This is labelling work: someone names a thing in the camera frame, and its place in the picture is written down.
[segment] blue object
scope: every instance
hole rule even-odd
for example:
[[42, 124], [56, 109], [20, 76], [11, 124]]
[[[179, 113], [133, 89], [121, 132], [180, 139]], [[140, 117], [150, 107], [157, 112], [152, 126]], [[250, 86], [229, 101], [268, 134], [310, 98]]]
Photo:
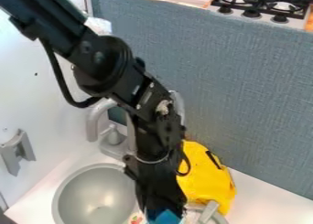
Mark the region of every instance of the blue object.
[[177, 217], [171, 210], [165, 210], [161, 212], [157, 217], [154, 215], [149, 215], [149, 211], [147, 211], [147, 221], [149, 224], [179, 224], [181, 219]]

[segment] sink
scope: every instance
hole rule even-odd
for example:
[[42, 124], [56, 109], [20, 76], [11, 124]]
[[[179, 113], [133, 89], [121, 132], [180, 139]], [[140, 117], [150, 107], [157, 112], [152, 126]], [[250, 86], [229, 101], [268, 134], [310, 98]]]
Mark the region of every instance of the sink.
[[68, 176], [56, 191], [56, 224], [123, 224], [134, 212], [135, 183], [120, 165], [86, 166]]

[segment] yellow object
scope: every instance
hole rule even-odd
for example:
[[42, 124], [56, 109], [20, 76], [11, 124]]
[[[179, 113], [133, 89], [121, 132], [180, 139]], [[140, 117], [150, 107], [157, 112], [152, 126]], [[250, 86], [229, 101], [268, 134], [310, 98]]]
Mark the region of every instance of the yellow object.
[[[220, 213], [226, 215], [236, 195], [227, 167], [205, 146], [196, 142], [184, 141], [184, 152], [191, 163], [191, 170], [187, 176], [177, 176], [177, 181], [188, 203], [206, 205], [215, 200], [220, 203]], [[183, 173], [187, 169], [187, 164], [182, 162], [179, 171]]]

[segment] gray fabric wall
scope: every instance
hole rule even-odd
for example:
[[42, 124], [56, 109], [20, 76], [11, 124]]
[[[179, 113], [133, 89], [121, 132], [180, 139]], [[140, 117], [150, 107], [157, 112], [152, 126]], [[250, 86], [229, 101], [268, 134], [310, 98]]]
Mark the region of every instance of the gray fabric wall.
[[95, 16], [180, 91], [194, 139], [248, 175], [313, 198], [313, 36], [150, 0]]

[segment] stove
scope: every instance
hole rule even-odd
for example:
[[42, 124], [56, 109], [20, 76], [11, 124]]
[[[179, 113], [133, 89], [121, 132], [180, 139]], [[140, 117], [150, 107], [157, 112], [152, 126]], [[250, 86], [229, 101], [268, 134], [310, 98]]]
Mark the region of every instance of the stove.
[[305, 28], [310, 13], [306, 0], [213, 0], [208, 9], [225, 16], [298, 29]]

